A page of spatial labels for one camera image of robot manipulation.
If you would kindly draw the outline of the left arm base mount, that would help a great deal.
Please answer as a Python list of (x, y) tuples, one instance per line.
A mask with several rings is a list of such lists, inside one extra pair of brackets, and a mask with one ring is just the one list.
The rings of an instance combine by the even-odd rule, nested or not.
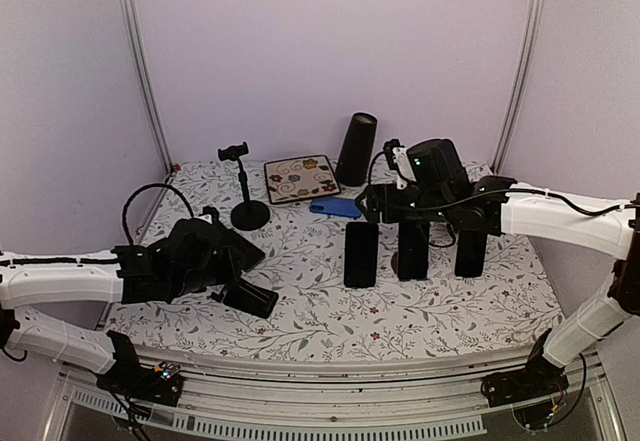
[(112, 330), (106, 335), (115, 349), (115, 364), (105, 374), (97, 375), (97, 387), (126, 398), (176, 407), (184, 385), (181, 366), (162, 361), (144, 367), (127, 336)]

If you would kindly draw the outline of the blue edged black phone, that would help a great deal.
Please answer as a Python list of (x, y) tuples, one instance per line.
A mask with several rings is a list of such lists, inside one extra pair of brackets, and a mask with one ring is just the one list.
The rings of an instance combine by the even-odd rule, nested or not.
[(397, 275), (400, 281), (425, 280), (429, 267), (429, 224), (401, 222)]

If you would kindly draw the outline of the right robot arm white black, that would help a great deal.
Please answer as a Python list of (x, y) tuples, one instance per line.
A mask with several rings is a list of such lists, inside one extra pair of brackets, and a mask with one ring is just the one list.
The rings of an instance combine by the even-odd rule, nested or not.
[(612, 280), (566, 320), (536, 341), (517, 376), (517, 388), (537, 397), (583, 350), (639, 313), (639, 202), (551, 192), (514, 178), (488, 175), (473, 182), (449, 139), (405, 147), (385, 143), (382, 156), (393, 183), (368, 182), (356, 205), (373, 223), (412, 224), (422, 237), (434, 222), (457, 236), (454, 272), (483, 272), (491, 236), (525, 235), (586, 247), (614, 258)]

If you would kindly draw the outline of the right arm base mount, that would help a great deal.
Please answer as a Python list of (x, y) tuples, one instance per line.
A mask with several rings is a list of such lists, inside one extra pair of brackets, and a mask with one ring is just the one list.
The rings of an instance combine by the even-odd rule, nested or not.
[(561, 393), (569, 387), (564, 368), (556, 367), (543, 357), (544, 342), (550, 333), (551, 329), (547, 329), (538, 338), (522, 368), (496, 372), (483, 378), (480, 391), (490, 407)]

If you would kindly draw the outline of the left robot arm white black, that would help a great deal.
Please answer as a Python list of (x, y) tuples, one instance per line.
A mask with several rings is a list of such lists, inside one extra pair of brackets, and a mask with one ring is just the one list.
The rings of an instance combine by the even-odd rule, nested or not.
[(70, 325), (39, 313), (37, 304), (72, 301), (171, 303), (211, 286), (218, 297), (243, 294), (242, 275), (264, 252), (209, 215), (179, 220), (168, 236), (84, 255), (1, 255), (1, 346), (34, 350), (111, 380), (128, 395), (148, 387), (148, 373), (129, 338)]

